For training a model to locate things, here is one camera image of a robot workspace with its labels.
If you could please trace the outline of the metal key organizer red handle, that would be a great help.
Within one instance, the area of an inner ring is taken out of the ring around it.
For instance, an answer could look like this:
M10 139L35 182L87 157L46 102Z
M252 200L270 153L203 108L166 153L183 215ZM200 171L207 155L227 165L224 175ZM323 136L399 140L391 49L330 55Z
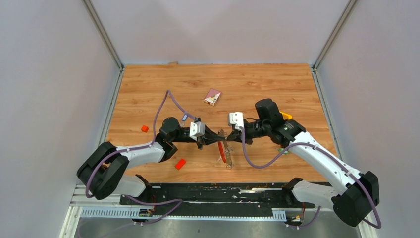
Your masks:
M233 168L233 161L231 158L231 152L233 151L232 147L230 147L227 143L227 135L223 129L218 131L218 135L223 138L222 141L218 142L218 148L220 153L221 160L226 164L226 168L231 170Z

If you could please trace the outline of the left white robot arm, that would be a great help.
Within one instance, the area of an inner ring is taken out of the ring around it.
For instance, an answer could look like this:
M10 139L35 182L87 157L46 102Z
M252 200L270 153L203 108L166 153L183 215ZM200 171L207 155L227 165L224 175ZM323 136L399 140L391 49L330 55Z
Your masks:
M174 117L166 118L153 142L134 146L102 143L80 166L76 175L88 189L88 197L102 200L111 194L130 195L140 205L148 204L152 192L139 175L127 176L127 169L147 163L161 163L176 152L176 143L195 143L199 149L225 140L200 120L181 127Z

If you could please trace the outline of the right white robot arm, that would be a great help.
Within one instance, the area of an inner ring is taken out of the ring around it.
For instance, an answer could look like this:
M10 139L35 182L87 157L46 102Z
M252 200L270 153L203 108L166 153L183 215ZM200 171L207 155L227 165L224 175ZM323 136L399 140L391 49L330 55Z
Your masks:
M255 104L258 118L248 122L242 112L230 112L228 125L232 132L227 141L240 142L248 164L257 169L264 169L277 161L289 151L306 161L324 178L329 185L308 182L294 178L286 184L283 192L284 203L295 207L299 203L311 203L331 209L345 224L356 227L360 222L380 229L381 219L377 211L379 199L378 177L371 171L362 173L358 169L339 160L325 149L314 137L292 116L279 110L270 98L262 99ZM251 161L246 146L254 138L267 136L282 151L264 165Z

